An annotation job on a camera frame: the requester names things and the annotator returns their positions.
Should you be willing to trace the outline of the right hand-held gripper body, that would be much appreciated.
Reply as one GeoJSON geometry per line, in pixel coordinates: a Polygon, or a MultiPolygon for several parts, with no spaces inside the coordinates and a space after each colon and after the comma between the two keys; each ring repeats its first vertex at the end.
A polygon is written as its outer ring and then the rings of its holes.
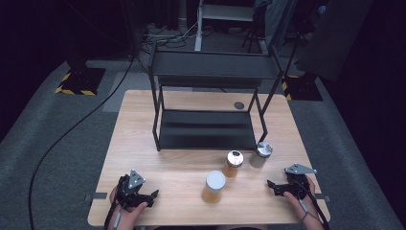
{"type": "Polygon", "coordinates": [[[317,171],[301,164],[294,163],[290,167],[285,168],[284,172],[289,184],[289,192],[297,199],[304,199],[310,191],[306,176],[309,173],[316,174],[317,171]]]}

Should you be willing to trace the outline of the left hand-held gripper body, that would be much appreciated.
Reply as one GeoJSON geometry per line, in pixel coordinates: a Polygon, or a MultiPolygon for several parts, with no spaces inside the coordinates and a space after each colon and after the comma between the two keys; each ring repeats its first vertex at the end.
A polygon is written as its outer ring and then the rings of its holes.
{"type": "Polygon", "coordinates": [[[125,207],[138,207],[145,201],[144,197],[139,194],[140,189],[146,180],[135,170],[122,176],[117,186],[117,201],[125,207]]]}

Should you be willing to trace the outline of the white-lid jar of orange powder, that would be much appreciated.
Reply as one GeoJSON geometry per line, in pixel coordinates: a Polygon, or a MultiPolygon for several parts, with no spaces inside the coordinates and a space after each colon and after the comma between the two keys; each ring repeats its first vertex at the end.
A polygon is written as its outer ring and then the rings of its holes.
{"type": "Polygon", "coordinates": [[[226,183],[225,175],[220,171],[209,172],[202,191],[202,198],[207,203],[217,203],[221,199],[222,190],[226,183]]]}

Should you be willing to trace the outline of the black two-tier metal rack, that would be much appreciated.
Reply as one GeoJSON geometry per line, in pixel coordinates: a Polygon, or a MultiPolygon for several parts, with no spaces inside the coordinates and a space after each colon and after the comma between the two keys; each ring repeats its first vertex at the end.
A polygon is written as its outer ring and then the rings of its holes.
{"type": "Polygon", "coordinates": [[[173,51],[154,48],[148,78],[155,110],[152,133],[158,150],[253,150],[268,130],[265,112],[283,70],[275,47],[265,54],[173,51]],[[250,89],[262,127],[255,137],[249,108],[240,111],[167,108],[164,87],[250,89]]]}

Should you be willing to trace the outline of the person's left hand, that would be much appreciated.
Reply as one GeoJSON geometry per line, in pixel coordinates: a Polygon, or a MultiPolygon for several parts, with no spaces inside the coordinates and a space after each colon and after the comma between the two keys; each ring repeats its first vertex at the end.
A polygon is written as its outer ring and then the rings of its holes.
{"type": "Polygon", "coordinates": [[[115,199],[116,188],[111,191],[109,200],[113,206],[113,211],[107,230],[133,230],[138,218],[144,212],[146,207],[140,205],[138,207],[123,208],[115,199]]]}

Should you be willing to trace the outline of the person's right hand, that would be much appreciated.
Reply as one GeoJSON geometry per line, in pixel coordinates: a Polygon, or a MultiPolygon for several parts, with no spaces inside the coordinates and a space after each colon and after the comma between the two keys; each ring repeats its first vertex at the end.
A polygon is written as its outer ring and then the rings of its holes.
{"type": "Polygon", "coordinates": [[[325,230],[319,219],[316,207],[309,195],[302,200],[297,199],[289,192],[284,192],[283,195],[293,207],[293,210],[301,221],[301,226],[304,230],[325,230]]]}

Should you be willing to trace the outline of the grey jar with chrome lid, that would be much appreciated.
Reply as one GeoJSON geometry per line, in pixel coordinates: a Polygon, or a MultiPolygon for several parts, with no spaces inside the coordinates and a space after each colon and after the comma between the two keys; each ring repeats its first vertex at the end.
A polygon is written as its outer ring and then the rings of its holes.
{"type": "Polygon", "coordinates": [[[249,163],[255,169],[261,169],[273,153],[273,147],[267,142],[259,142],[252,153],[249,163]]]}

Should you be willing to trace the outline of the yellow-striped black stand base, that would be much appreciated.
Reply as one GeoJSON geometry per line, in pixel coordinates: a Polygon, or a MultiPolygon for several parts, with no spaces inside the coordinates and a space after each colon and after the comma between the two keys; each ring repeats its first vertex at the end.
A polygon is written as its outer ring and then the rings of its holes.
{"type": "Polygon", "coordinates": [[[56,93],[96,96],[104,74],[104,68],[86,68],[83,71],[69,70],[62,78],[56,93]]]}
{"type": "Polygon", "coordinates": [[[317,77],[305,73],[302,76],[285,76],[282,79],[282,90],[288,100],[318,101],[323,98],[315,83],[317,77]]]}

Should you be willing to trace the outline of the black tripod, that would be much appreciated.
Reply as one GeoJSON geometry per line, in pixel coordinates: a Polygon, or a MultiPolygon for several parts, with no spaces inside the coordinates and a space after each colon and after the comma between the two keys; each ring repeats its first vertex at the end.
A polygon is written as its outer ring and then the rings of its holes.
{"type": "Polygon", "coordinates": [[[242,46],[248,45],[248,52],[251,52],[254,39],[258,36],[258,34],[261,34],[263,32],[265,26],[265,12],[265,5],[254,7],[252,23],[242,43],[242,46]]]}

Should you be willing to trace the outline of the dark grey board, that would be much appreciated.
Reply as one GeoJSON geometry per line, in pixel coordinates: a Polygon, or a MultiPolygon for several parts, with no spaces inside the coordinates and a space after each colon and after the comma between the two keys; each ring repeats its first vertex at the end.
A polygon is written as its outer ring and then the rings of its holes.
{"type": "Polygon", "coordinates": [[[329,0],[297,68],[337,81],[373,0],[329,0]]]}

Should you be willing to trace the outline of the white desk frame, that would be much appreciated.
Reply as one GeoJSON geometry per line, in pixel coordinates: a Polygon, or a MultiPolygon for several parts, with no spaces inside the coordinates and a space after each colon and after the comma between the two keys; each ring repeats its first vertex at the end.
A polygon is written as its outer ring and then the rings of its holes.
{"type": "Polygon", "coordinates": [[[204,0],[199,0],[194,50],[200,51],[202,48],[202,28],[204,19],[252,22],[253,14],[254,10],[252,7],[205,4],[204,0]]]}

